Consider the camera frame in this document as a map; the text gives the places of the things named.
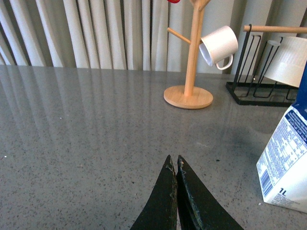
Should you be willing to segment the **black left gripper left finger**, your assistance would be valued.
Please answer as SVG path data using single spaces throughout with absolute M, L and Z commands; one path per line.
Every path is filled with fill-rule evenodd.
M 177 228 L 177 179 L 167 156 L 151 195 L 133 223 L 132 230 L 175 230 Z

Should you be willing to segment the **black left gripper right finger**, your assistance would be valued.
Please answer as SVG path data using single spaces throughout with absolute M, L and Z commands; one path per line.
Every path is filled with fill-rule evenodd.
M 183 230 L 241 230 L 181 156 L 177 160 L 177 204 Z

